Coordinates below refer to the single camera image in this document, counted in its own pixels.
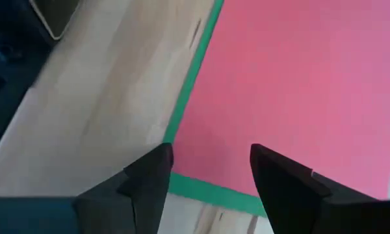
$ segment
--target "black object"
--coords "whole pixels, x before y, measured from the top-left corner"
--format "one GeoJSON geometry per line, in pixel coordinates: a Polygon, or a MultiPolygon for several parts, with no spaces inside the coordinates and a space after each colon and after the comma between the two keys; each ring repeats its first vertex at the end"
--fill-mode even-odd
{"type": "Polygon", "coordinates": [[[156,234],[174,163],[172,145],[161,144],[74,202],[84,234],[156,234]]]}
{"type": "Polygon", "coordinates": [[[390,201],[341,185],[259,144],[252,145],[250,164],[275,234],[390,233],[390,201]]]}
{"type": "Polygon", "coordinates": [[[22,40],[45,42],[50,46],[57,43],[48,33],[39,15],[29,0],[0,0],[0,32],[19,36],[22,40]]]}
{"type": "Polygon", "coordinates": [[[58,40],[64,33],[80,0],[29,0],[52,39],[58,40]]]}
{"type": "Polygon", "coordinates": [[[76,198],[0,198],[0,234],[156,234],[173,163],[165,143],[76,198]]]}

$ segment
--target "pink surface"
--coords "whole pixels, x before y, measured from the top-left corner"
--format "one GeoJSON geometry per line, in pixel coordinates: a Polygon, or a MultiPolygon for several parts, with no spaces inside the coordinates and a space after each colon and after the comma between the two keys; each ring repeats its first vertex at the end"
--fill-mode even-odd
{"type": "Polygon", "coordinates": [[[389,0],[226,0],[174,171],[257,196],[251,143],[387,196],[389,0]]]}

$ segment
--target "wooden floor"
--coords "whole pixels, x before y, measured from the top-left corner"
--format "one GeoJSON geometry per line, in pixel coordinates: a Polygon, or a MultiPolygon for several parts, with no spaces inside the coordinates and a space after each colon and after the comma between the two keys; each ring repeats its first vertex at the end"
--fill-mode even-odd
{"type": "Polygon", "coordinates": [[[267,218],[168,194],[158,234],[273,234],[267,218]]]}
{"type": "Polygon", "coordinates": [[[0,142],[0,196],[77,195],[160,144],[213,0],[84,0],[0,142]]]}

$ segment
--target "green border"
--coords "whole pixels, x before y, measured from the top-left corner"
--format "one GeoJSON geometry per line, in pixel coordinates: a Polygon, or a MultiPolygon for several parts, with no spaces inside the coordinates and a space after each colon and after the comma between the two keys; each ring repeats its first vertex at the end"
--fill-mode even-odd
{"type": "MultiPolygon", "coordinates": [[[[195,80],[202,65],[202,60],[208,48],[209,41],[212,37],[214,27],[220,14],[224,0],[216,0],[205,24],[204,31],[189,67],[187,77],[183,83],[179,97],[175,104],[175,109],[170,117],[168,127],[163,137],[163,142],[173,142],[179,123],[181,122],[185,107],[188,103],[190,93],[194,88],[195,80]]],[[[266,216],[265,210],[259,198],[255,196],[236,192],[234,190],[219,187],[198,179],[191,179],[177,173],[170,176],[169,192],[193,198],[213,205],[234,209],[237,211],[247,212],[253,215],[266,216]]]]}

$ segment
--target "floor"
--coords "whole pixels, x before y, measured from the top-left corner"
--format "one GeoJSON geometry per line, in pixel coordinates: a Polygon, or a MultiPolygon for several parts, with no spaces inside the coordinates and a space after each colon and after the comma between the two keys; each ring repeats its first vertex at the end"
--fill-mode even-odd
{"type": "Polygon", "coordinates": [[[158,234],[273,234],[267,218],[168,194],[158,234]]]}
{"type": "MultiPolygon", "coordinates": [[[[78,195],[159,144],[212,5],[84,0],[0,142],[0,196],[78,195]]],[[[169,194],[159,233],[269,227],[169,194]]]]}

